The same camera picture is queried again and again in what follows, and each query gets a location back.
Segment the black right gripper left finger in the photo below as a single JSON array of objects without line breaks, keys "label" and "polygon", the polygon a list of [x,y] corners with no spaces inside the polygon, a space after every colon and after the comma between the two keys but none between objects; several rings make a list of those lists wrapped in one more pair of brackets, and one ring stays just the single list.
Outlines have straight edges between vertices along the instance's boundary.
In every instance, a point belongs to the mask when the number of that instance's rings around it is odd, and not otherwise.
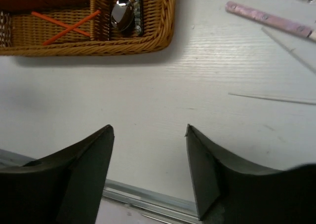
[{"label": "black right gripper left finger", "polygon": [[82,141],[0,171],[3,224],[96,222],[114,146],[106,125]]}]

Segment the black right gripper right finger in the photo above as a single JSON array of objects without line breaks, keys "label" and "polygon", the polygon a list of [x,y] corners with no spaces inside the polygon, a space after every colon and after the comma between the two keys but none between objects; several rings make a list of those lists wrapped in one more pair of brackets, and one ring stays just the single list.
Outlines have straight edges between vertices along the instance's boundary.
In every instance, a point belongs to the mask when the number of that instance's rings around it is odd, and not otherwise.
[{"label": "black right gripper right finger", "polygon": [[277,170],[248,161],[192,125],[187,154],[197,208],[204,224],[313,224],[316,166]]}]

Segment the orange chopstick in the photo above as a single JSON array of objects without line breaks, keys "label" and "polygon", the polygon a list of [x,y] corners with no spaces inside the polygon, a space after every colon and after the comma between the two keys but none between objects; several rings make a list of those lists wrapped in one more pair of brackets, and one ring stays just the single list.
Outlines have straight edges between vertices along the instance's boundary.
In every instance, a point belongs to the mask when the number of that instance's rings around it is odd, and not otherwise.
[{"label": "orange chopstick", "polygon": [[[46,21],[48,21],[50,23],[53,23],[55,25],[58,25],[58,26],[61,26],[61,27],[64,27],[64,28],[69,28],[70,27],[70,25],[68,25],[68,24],[65,24],[65,23],[63,23],[61,21],[55,20],[55,19],[53,19],[51,17],[48,17],[46,15],[40,14],[40,13],[35,12],[35,11],[32,11],[31,14],[33,16],[36,16],[36,17],[38,17],[40,19],[43,19],[43,20],[46,20]],[[75,32],[77,32],[79,34],[82,34],[82,35],[84,35],[86,37],[90,37],[90,34],[88,32],[82,31],[82,30],[80,30],[78,28],[74,28],[73,31],[75,31]]]},{"label": "orange chopstick", "polygon": [[46,40],[43,45],[49,45],[52,44],[54,41],[56,41],[57,39],[61,38],[62,36],[64,36],[65,34],[67,34],[68,32],[74,30],[75,28],[79,27],[80,25],[82,25],[83,23],[91,20],[92,18],[94,18],[95,16],[99,15],[101,13],[100,10],[97,10],[93,13],[91,13],[90,15],[86,16],[85,18],[83,18],[82,20],[80,20],[79,22],[75,23],[74,25],[71,25],[70,27],[67,27],[65,30],[63,30],[62,32],[56,34],[55,36],[53,36],[52,38]]}]

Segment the pink handled spoon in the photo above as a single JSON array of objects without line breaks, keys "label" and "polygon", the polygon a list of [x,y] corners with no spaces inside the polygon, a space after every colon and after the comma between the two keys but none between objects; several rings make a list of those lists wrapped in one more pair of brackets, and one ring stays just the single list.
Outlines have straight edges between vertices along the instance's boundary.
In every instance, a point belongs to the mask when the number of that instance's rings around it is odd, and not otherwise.
[{"label": "pink handled spoon", "polygon": [[134,19],[133,3],[131,0],[117,0],[111,12],[112,26],[123,32],[131,25]]}]

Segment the dark patterned handle spoon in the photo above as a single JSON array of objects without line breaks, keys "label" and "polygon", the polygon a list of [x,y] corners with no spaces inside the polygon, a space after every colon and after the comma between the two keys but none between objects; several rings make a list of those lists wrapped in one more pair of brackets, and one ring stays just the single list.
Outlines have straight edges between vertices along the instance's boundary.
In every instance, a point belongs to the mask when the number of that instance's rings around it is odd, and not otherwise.
[{"label": "dark patterned handle spoon", "polygon": [[144,33],[143,1],[142,0],[133,0],[133,10],[134,10],[135,32],[137,35],[141,36]]}]

